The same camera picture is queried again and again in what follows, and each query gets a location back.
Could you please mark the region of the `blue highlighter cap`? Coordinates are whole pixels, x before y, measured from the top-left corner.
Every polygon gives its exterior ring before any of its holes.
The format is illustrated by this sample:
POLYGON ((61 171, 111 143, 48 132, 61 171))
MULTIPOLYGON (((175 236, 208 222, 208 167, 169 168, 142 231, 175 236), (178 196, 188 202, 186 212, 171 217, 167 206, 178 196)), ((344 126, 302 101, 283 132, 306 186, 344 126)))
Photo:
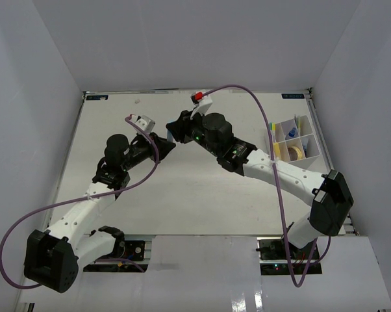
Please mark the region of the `blue highlighter cap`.
POLYGON ((171 131, 171 130, 173 129, 173 126, 174 126, 174 122, 167 123, 167 124, 166 124, 166 129, 167 129, 168 131, 171 131))

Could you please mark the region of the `blue highlighter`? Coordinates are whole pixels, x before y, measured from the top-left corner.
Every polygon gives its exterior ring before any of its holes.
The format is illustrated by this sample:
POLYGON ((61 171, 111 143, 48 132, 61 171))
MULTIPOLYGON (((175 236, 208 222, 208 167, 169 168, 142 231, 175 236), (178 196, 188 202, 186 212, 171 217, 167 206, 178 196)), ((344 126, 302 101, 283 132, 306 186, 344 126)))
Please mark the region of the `blue highlighter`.
POLYGON ((173 135, 169 131, 167 133, 167 140, 168 140, 168 142, 174 142, 173 135))

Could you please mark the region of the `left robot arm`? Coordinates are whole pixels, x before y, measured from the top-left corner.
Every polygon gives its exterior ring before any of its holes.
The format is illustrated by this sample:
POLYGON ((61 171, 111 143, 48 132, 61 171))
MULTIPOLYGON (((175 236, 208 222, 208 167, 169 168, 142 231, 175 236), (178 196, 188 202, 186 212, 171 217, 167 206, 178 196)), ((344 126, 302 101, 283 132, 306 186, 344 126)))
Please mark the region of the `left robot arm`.
POLYGON ((91 226, 123 192, 130 169, 147 159, 161 161, 174 147, 175 143, 156 133, 136 135, 132 141, 122 134, 110 136, 86 199, 46 230, 29 235, 24 276, 64 293, 85 266, 101 257, 119 259, 125 251, 124 232, 109 226, 92 230, 91 226))

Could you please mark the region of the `masking tape roll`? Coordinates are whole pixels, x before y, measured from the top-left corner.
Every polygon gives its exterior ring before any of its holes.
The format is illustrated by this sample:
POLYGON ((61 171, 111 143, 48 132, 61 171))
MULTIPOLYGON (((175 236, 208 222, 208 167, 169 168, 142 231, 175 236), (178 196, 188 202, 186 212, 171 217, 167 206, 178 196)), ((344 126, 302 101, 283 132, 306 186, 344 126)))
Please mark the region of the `masking tape roll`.
POLYGON ((297 146, 288 147, 288 154, 291 161, 303 159, 303 152, 297 146))

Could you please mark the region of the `blue gel pen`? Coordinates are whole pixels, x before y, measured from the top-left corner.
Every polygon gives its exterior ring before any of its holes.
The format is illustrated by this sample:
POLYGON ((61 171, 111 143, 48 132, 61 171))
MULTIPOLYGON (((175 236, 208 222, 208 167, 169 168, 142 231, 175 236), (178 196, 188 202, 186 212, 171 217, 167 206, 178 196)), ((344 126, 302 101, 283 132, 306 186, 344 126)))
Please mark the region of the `blue gel pen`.
POLYGON ((302 147, 303 147, 303 151, 304 151, 304 156, 305 157, 307 157, 308 143, 309 143, 309 139, 307 137, 303 137, 301 139, 301 144, 302 144, 302 147))

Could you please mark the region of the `yellow highlighter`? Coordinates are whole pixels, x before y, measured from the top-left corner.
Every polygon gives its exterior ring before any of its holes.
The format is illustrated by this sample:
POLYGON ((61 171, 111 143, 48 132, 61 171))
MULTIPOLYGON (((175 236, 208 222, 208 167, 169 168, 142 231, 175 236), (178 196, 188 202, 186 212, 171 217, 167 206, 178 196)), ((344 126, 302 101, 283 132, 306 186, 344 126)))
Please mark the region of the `yellow highlighter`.
POLYGON ((273 150, 275 156, 280 157, 280 149, 279 149, 279 144, 277 142, 273 145, 273 150))

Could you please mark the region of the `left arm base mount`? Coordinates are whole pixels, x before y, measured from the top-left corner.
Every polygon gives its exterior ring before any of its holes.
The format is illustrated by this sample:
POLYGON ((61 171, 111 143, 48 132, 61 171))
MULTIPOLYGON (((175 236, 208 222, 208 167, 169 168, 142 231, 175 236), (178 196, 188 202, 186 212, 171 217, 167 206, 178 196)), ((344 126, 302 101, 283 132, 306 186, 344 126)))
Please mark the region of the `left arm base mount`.
POLYGON ((145 254, 144 240, 114 240, 91 243, 79 249, 79 262, 88 265, 94 262, 137 262, 143 261, 145 254))

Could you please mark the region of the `small blue spray bottle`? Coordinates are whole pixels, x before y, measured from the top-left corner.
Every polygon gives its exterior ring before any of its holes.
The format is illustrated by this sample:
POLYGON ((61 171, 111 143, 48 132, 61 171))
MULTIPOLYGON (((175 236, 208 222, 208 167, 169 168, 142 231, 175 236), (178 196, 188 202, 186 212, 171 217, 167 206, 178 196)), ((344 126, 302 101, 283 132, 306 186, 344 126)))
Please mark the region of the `small blue spray bottle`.
POLYGON ((296 136, 297 129, 295 127, 291 128, 291 130, 288 132, 286 139, 290 140, 296 136))

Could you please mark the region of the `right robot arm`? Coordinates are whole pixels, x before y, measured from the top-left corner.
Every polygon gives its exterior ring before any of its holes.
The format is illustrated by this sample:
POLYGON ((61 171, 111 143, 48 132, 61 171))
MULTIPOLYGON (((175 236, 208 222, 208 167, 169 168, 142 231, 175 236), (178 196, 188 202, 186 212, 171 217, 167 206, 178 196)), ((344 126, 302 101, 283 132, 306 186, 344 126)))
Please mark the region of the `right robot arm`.
POLYGON ((232 125, 219 113, 202 116, 184 110, 177 120, 166 124, 166 129, 179 143, 200 145, 224 170, 267 182, 310 206, 310 212, 294 222, 281 243, 285 257, 296 259, 314 239, 339 234, 354 203, 340 172, 323 174, 272 160, 255 145, 235 137, 232 125))

